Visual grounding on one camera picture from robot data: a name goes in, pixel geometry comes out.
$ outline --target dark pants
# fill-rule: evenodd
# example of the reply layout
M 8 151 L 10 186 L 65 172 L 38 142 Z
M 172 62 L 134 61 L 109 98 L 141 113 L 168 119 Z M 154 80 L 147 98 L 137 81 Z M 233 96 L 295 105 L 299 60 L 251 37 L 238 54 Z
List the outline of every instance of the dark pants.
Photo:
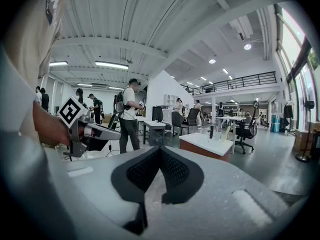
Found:
M 119 118 L 120 121 L 120 132 L 121 138 L 120 144 L 120 154 L 127 152 L 128 136 L 130 136 L 133 150 L 140 149 L 140 140 L 138 138 L 138 120 L 125 120 Z
M 99 115 L 95 114 L 95 115 L 94 115 L 94 118 L 95 118 L 95 123 L 96 123 L 97 125 L 101 125 L 101 123 L 100 123 L 100 114 L 99 114 Z

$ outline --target qr-like tag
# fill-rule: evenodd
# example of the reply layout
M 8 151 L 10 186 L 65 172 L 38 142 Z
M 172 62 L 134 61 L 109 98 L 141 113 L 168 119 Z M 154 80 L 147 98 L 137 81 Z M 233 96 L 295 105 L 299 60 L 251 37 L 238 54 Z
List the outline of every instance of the qr-like tag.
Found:
M 58 111 L 58 115 L 68 128 L 71 128 L 76 119 L 81 117 L 87 111 L 74 97 L 69 97 Z

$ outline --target balcony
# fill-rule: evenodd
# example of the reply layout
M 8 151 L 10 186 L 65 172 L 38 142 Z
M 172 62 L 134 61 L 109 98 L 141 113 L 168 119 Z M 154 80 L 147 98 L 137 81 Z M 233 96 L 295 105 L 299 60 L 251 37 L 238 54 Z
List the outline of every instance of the balcony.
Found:
M 183 87 L 185 89 L 188 88 L 187 91 L 191 95 L 201 95 L 219 91 L 227 91 L 232 89 L 241 89 L 244 87 L 262 86 L 276 83 L 276 72 L 272 71 L 261 74 L 252 74 L 232 80 L 214 82 L 213 84 L 204 85 L 199 88 L 190 88 L 189 86 L 187 87 L 185 85 L 183 85 Z

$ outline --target wooden panel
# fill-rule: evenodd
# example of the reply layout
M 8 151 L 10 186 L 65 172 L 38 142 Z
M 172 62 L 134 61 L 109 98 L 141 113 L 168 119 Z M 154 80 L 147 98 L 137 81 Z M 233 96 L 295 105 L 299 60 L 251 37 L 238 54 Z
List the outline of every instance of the wooden panel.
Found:
M 228 162 L 229 160 L 229 154 L 231 152 L 231 148 L 228 150 L 228 152 L 224 155 L 218 155 L 216 153 L 212 153 L 206 149 L 203 149 L 201 147 L 198 147 L 196 145 L 193 145 L 185 140 L 180 139 L 180 149 L 181 150 L 186 150 L 186 151 L 190 151 L 193 153 L 197 153 L 199 155 L 205 156 L 205 157 L 209 157 L 209 158 L 214 158 L 214 159 L 218 159 L 218 160 L 222 160 L 225 162 Z

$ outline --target round ceiling lamp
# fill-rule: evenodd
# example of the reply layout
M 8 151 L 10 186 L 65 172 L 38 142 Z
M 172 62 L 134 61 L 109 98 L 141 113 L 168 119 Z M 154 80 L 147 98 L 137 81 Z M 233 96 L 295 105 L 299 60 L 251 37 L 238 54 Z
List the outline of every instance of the round ceiling lamp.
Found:
M 244 47 L 243 47 L 245 50 L 250 50 L 251 49 L 251 44 L 246 44 Z

